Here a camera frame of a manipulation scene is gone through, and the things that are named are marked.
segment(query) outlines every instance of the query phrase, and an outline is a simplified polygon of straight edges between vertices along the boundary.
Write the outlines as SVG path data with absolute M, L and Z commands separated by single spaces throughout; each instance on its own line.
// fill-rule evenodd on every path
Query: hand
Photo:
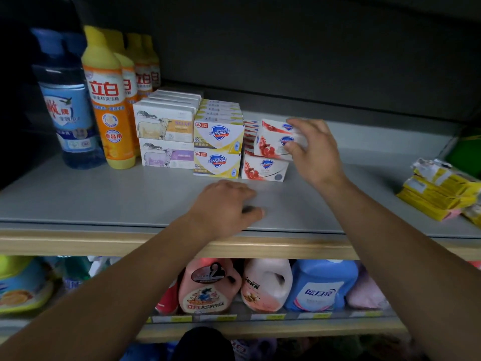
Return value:
M 259 207 L 243 213 L 244 201 L 256 194 L 246 184 L 220 180 L 204 188 L 187 216 L 204 230 L 209 241 L 231 237 L 264 216 Z
M 287 119 L 287 122 L 307 138 L 306 150 L 295 142 L 285 145 L 304 180 L 321 193 L 333 184 L 348 181 L 342 170 L 336 140 L 324 120 Z

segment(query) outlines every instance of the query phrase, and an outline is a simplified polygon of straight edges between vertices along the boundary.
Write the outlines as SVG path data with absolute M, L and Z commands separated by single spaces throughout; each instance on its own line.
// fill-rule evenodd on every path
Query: forearm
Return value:
M 0 349 L 4 359 L 120 358 L 171 282 L 207 244 L 199 236 L 187 217 L 177 219 L 11 337 Z
M 478 358 L 481 273 L 351 182 L 319 191 L 426 352 L 434 359 Z

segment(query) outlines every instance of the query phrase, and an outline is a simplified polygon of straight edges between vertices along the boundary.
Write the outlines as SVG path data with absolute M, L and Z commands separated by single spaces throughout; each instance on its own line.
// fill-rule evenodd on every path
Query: left hand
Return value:
M 243 213 L 244 201 L 256 194 L 246 184 L 220 180 L 204 188 L 186 216 L 209 241 L 228 238 L 263 218 L 259 207 Z

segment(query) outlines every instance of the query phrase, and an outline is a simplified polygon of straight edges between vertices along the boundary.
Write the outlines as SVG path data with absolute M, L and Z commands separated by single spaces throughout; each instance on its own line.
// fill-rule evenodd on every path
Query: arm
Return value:
M 322 120 L 291 119 L 307 137 L 289 152 L 324 198 L 370 275 L 412 336 L 435 360 L 481 354 L 481 272 L 371 199 L 349 181 Z
M 208 242 L 262 218 L 260 208 L 242 213 L 244 200 L 255 194 L 226 180 L 207 186 L 187 214 L 9 338 L 0 347 L 2 359 L 119 359 L 173 279 Z

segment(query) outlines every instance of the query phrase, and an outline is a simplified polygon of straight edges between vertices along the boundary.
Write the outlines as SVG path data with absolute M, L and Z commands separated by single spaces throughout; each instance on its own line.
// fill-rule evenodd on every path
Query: safeguard logo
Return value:
M 228 137 L 229 133 L 230 133 L 230 130 L 227 129 L 225 126 L 216 125 L 212 127 L 211 131 L 209 132 L 209 135 L 213 136 L 217 140 L 222 140 L 225 137 Z
M 280 139 L 280 143 L 284 146 L 286 145 L 287 142 L 292 142 L 294 140 L 294 138 L 292 137 L 282 137 Z
M 215 168 L 219 168 L 221 165 L 227 163 L 227 159 L 221 154 L 213 154 L 207 162 L 212 163 Z
M 263 160 L 263 161 L 261 162 L 261 166 L 262 166 L 264 169 L 270 168 L 273 164 L 274 164 L 274 162 L 271 161 L 271 160 Z

